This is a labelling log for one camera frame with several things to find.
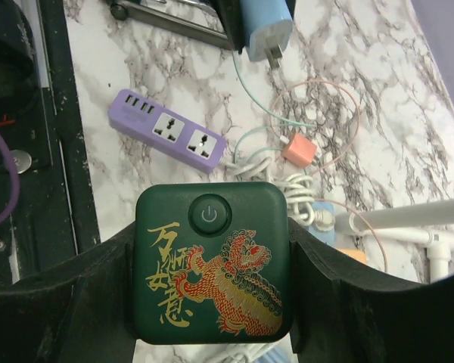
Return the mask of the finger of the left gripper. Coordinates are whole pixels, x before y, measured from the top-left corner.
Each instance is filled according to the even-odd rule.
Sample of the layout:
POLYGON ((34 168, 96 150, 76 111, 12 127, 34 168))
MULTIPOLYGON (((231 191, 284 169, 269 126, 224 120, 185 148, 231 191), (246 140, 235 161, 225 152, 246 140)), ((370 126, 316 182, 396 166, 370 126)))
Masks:
POLYGON ((212 0, 211 5, 216 11, 228 40, 233 49, 241 53, 245 47, 244 21, 239 0, 212 0))

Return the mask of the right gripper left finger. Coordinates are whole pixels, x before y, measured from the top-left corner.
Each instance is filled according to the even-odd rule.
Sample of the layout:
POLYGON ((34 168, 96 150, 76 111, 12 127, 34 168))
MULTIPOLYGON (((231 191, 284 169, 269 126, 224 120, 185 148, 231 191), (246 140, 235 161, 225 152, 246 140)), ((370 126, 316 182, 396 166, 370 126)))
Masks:
POLYGON ((131 362, 134 235, 0 286, 0 362, 131 362))

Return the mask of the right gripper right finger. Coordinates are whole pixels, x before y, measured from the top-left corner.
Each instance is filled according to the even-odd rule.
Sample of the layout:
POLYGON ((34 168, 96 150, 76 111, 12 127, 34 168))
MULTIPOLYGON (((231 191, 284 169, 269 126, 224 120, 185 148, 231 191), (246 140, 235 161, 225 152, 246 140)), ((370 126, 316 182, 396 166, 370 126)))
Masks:
POLYGON ((454 275, 396 278, 288 225, 300 362, 454 362, 454 275))

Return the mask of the light blue charger plug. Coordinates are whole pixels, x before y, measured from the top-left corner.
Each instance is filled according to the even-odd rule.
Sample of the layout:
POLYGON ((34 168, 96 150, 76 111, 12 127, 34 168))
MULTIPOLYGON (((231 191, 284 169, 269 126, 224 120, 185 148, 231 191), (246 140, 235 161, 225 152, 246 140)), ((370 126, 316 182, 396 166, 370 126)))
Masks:
POLYGON ((279 68, 294 27, 288 3, 282 0, 241 0, 245 48, 251 62, 267 60, 279 68))

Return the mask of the purple USB power strip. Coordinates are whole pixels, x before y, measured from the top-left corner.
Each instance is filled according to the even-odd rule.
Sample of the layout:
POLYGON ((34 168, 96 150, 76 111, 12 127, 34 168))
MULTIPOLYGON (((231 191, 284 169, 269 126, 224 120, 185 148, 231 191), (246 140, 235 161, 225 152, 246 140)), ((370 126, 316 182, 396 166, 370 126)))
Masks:
POLYGON ((110 126, 206 174, 221 162, 227 141, 157 102, 123 89, 107 115, 110 126))

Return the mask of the dark green cube socket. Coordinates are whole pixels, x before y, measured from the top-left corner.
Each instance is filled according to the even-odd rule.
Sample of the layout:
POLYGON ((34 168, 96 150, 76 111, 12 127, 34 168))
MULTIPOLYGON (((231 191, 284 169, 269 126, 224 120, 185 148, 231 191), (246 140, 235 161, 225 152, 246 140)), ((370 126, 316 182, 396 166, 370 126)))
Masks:
POLYGON ((286 200, 273 184, 155 185, 139 197, 132 317, 150 344, 270 343, 293 322, 286 200))

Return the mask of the pink charger plug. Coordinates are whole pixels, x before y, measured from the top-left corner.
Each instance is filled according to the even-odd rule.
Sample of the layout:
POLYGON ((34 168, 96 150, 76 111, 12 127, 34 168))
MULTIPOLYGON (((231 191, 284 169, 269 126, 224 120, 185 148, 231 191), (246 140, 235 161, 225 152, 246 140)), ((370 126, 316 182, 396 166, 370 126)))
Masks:
POLYGON ((282 135, 280 141, 284 144, 281 156, 295 166, 304 169, 314 161, 317 145, 299 132, 290 138, 282 135))

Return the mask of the white round plug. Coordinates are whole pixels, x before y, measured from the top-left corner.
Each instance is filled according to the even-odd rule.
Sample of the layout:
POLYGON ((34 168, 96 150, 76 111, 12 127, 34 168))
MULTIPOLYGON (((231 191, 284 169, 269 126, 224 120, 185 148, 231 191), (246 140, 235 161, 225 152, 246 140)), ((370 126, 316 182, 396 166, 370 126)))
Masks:
POLYGON ((207 363, 255 362, 269 349, 268 344, 231 344, 226 349, 206 360, 207 363))

